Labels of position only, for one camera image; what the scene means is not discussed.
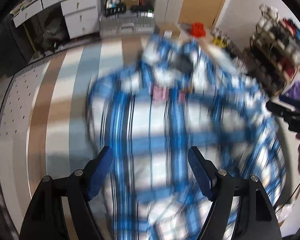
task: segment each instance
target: silver screw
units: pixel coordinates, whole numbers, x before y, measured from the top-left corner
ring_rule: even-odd
[[[221,176],[226,176],[226,175],[227,175],[227,171],[226,171],[226,170],[223,170],[223,169],[218,170],[218,173],[219,173]]]
[[[251,179],[254,181],[254,182],[258,182],[259,178],[255,175],[252,175],[251,176]]]
[[[43,178],[42,178],[42,181],[43,182],[48,182],[50,180],[50,176],[44,176]]]
[[[74,172],[74,174],[75,174],[75,176],[79,177],[79,176],[81,176],[83,174],[83,171],[82,170],[76,170]]]

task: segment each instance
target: wooden door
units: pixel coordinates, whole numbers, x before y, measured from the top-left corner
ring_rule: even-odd
[[[225,0],[183,0],[179,23],[201,22],[211,28]]]

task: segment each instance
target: ribbed blue pad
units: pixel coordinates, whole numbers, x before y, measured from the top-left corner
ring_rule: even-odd
[[[202,168],[198,157],[192,148],[188,150],[188,162],[192,169],[195,179],[199,184],[199,188],[204,196],[206,196],[209,200],[213,199],[213,192],[211,191],[211,182],[210,179],[205,172],[204,168]]]
[[[99,194],[99,191],[102,187],[103,182],[108,174],[110,166],[113,160],[113,152],[109,147],[102,157],[99,165],[96,167],[95,172],[90,178],[89,190],[87,192],[87,196],[89,200]]]

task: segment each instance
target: blue gripper pad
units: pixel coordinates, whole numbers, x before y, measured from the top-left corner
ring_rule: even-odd
[[[199,188],[204,196],[208,198],[208,200],[213,201],[215,194],[212,192],[212,181],[209,178],[207,172],[204,170],[202,165],[200,164],[200,161],[198,159],[198,156],[196,155],[195,151],[197,151],[200,155],[200,151],[197,149],[197,147],[191,147],[188,150],[188,162],[190,164],[190,167],[192,169],[192,172],[194,174],[194,177],[196,181],[199,184]]]
[[[87,181],[89,183],[87,187],[88,201],[99,194],[112,164],[112,160],[112,148],[105,146],[99,153],[98,157],[95,160],[89,161],[84,168],[84,173],[87,176]]]

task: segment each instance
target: blue and white plaid shirt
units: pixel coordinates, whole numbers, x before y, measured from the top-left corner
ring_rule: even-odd
[[[192,74],[169,67],[180,54],[193,64]],[[191,146],[233,176],[257,175],[270,201],[278,199],[285,165],[276,123],[255,80],[231,72],[194,41],[177,45],[155,36],[135,66],[92,84],[90,136],[99,149],[114,150],[103,197],[115,240],[197,238],[211,202],[188,164]],[[166,100],[154,100],[154,85],[168,88]],[[180,103],[179,94],[189,88]]]

